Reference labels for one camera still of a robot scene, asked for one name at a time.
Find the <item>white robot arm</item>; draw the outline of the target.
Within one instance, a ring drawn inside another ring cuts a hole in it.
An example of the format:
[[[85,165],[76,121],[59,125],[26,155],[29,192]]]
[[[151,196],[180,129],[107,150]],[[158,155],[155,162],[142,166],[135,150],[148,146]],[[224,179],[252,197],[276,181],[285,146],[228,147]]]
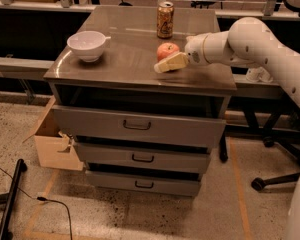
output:
[[[212,63],[264,68],[300,109],[300,54],[282,44],[259,19],[245,17],[227,31],[190,36],[182,52],[160,60],[154,70],[164,73]],[[286,180],[297,184],[283,240],[300,240],[300,173]]]

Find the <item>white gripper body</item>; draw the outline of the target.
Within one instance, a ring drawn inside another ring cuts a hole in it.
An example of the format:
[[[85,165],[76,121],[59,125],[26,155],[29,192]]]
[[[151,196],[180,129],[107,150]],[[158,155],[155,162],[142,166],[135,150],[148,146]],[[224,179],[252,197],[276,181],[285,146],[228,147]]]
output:
[[[188,36],[186,38],[185,53],[189,62],[192,65],[209,65],[210,62],[205,56],[205,41],[209,36],[208,33],[199,34],[196,36]]]

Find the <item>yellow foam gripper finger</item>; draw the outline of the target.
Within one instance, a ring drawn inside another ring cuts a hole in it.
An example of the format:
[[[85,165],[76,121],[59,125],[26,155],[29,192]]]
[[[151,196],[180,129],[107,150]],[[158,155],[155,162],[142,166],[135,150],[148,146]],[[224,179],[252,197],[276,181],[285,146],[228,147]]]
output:
[[[183,52],[176,52],[156,63],[154,65],[154,70],[157,73],[165,73],[185,68],[188,64],[189,60],[187,55]]]

